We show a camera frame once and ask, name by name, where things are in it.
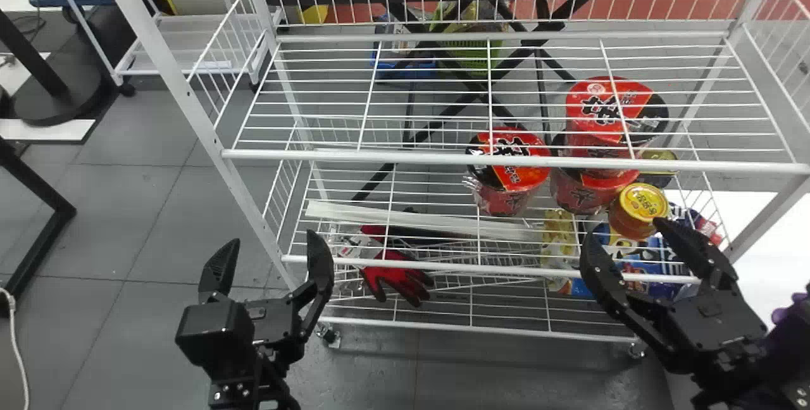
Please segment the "red glove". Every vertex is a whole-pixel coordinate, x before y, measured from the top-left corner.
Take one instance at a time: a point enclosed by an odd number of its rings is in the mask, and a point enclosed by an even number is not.
[[[361,227],[364,234],[373,237],[377,242],[382,242],[383,238],[377,235],[385,234],[385,227],[381,225],[364,225]],[[386,260],[413,261],[408,255],[397,251],[382,251],[375,259],[382,259],[383,254]],[[411,306],[422,306],[423,300],[430,299],[430,294],[425,286],[433,287],[433,278],[418,269],[405,268],[381,268],[381,266],[365,266],[359,271],[365,284],[377,301],[385,302],[385,290],[382,283],[385,282],[405,298]]]

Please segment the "black table leg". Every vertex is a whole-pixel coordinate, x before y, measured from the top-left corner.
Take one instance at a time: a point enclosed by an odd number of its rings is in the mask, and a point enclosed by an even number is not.
[[[3,138],[0,138],[0,166],[8,170],[12,176],[22,182],[34,194],[37,194],[37,197],[40,197],[53,209],[53,214],[48,223],[37,236],[37,240],[34,241],[31,248],[28,249],[14,274],[6,282],[5,289],[15,299],[19,299],[26,286],[31,282],[34,273],[37,272],[37,268],[42,264],[53,246],[53,242],[59,237],[59,233],[67,226],[70,219],[73,219],[76,215],[76,208],[55,191],[40,175],[31,170],[15,154],[14,147],[9,145]],[[8,315],[8,302],[5,299],[0,300],[0,314],[3,316]]]

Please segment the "round black base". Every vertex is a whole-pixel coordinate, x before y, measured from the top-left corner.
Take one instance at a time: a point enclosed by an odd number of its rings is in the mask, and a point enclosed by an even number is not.
[[[98,107],[109,89],[96,62],[84,52],[53,53],[48,64],[67,85],[68,92],[51,96],[35,80],[28,81],[14,95],[17,118],[31,125],[57,125]]]

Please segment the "can lid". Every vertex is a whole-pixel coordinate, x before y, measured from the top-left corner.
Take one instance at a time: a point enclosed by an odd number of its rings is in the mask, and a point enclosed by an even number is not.
[[[475,134],[466,154],[489,154],[489,132]],[[550,156],[551,152],[537,135],[514,127],[492,129],[494,156]],[[525,166],[468,165],[470,173],[481,183],[496,190],[524,191],[535,188],[549,176],[550,168]]]
[[[666,217],[669,203],[663,192],[649,184],[636,182],[628,185],[619,194],[619,205],[628,216],[650,223],[654,217]]]
[[[613,81],[610,76],[594,76],[571,87],[565,97],[565,115],[575,130],[593,133],[600,141],[613,144],[627,142],[620,119],[624,115],[628,132],[633,134],[631,141],[640,144],[665,127],[668,110],[662,104],[662,99],[640,82],[619,76],[614,76]]]

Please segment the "white long stick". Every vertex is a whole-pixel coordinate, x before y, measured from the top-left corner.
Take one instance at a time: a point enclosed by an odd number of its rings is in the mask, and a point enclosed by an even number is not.
[[[416,212],[389,212],[387,209],[363,208],[362,206],[318,200],[309,202],[309,206],[306,208],[306,216],[329,220],[424,228],[469,237],[477,236],[475,232],[479,230],[481,237],[492,239],[524,240],[525,242],[540,242],[542,240],[539,231],[526,228],[520,223],[494,222],[491,220],[478,221],[462,217],[419,214]]]

